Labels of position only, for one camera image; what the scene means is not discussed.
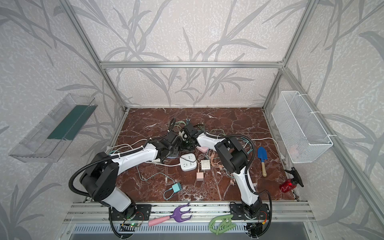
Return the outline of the white power socket block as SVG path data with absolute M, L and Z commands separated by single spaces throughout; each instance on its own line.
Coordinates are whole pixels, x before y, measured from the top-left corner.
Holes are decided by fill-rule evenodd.
M 179 160 L 180 160 L 180 167 L 183 172 L 195 170 L 198 166 L 197 158 L 195 154 L 192 154 L 192 153 L 181 155 Z

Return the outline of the white charger plug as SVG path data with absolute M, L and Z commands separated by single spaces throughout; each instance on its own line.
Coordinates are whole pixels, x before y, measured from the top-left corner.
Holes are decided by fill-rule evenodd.
M 211 161 L 210 160 L 201 160 L 201 170 L 209 171 L 211 169 Z

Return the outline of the teal charger plug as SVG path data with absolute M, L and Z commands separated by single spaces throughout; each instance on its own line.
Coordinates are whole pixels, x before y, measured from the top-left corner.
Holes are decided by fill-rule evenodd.
M 174 193 L 178 193 L 182 190 L 182 186 L 180 183 L 175 183 L 172 185 L 172 190 Z

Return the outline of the pink charger plug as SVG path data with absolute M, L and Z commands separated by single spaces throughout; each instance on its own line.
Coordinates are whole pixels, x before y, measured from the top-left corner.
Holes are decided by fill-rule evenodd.
M 204 173 L 203 172 L 197 172 L 196 174 L 196 180 L 198 182 L 202 182 L 204 180 Z

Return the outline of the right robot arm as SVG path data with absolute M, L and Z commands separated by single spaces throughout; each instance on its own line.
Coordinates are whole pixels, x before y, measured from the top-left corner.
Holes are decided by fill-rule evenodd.
M 214 136 L 192 124 L 184 126 L 179 135 L 183 139 L 184 149 L 205 147 L 216 151 L 224 168 L 232 173 L 236 180 L 245 215 L 251 220 L 255 219 L 263 204 L 259 195 L 268 191 L 256 192 L 250 177 L 249 168 L 256 157 L 252 140 L 240 134 Z

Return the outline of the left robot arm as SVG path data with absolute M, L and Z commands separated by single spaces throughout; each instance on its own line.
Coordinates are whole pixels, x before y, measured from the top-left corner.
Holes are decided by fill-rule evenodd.
M 112 155 L 101 152 L 70 177 L 69 188 L 75 194 L 90 197 L 122 213 L 133 201 L 116 187 L 118 176 L 144 162 L 166 159 L 181 143 L 182 138 L 169 131 L 164 137 L 146 140 L 144 145 L 133 150 Z

